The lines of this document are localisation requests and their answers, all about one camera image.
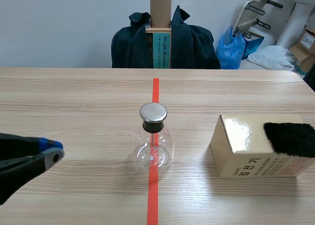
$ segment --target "dark coat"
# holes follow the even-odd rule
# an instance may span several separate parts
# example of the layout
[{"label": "dark coat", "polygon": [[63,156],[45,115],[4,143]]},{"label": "dark coat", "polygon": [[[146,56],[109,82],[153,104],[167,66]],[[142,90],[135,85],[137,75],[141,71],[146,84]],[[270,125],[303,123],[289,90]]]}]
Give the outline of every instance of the dark coat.
[{"label": "dark coat", "polygon": [[[189,15],[177,6],[172,20],[171,68],[220,69],[209,30],[184,23]],[[145,27],[148,13],[133,13],[130,27],[117,32],[112,41],[113,68],[152,68]]]}]

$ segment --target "glass flask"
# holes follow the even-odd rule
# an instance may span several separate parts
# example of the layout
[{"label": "glass flask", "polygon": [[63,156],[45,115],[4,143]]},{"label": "glass flask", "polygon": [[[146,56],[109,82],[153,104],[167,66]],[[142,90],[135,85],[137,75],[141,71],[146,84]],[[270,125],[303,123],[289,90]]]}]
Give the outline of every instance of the glass flask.
[{"label": "glass flask", "polygon": [[159,169],[167,169],[174,156],[174,139],[164,126],[167,116],[166,108],[159,103],[147,103],[140,109],[143,119],[133,139],[132,153],[134,164],[144,170],[149,170],[150,164]]}]

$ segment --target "silver lid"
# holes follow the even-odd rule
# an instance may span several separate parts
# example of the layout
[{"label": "silver lid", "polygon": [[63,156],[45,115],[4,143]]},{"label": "silver lid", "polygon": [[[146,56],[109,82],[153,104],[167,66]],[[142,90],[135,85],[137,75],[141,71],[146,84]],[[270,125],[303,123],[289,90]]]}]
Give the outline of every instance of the silver lid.
[{"label": "silver lid", "polygon": [[140,117],[147,123],[161,123],[166,116],[167,110],[160,103],[146,103],[140,109]]}]

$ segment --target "cardboard box on floor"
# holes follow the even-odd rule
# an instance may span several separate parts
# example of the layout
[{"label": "cardboard box on floor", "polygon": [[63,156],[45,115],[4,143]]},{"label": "cardboard box on floor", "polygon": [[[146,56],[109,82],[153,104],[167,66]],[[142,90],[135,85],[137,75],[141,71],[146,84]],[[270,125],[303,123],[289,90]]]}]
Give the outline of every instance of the cardboard box on floor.
[{"label": "cardboard box on floor", "polygon": [[296,177],[315,159],[277,154],[264,123],[303,123],[299,115],[220,115],[210,147],[220,178]]},{"label": "cardboard box on floor", "polygon": [[300,69],[307,73],[315,64],[315,30],[304,29],[298,43],[290,51],[301,62]]},{"label": "cardboard box on floor", "polygon": [[171,68],[172,0],[150,0],[151,28],[146,28],[152,68]]}]

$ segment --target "wooden table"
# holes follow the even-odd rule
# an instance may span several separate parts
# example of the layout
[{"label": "wooden table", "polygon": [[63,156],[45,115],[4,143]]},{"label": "wooden table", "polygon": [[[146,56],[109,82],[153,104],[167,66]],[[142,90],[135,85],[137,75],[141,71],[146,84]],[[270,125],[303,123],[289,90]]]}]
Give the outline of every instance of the wooden table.
[{"label": "wooden table", "polygon": [[209,148],[219,114],[301,114],[315,125],[315,94],[296,74],[10,67],[0,68],[0,131],[59,140],[66,156],[0,207],[0,224],[145,225],[148,175],[130,153],[153,77],[175,139],[160,225],[315,223],[315,166],[297,179],[219,179]]}]

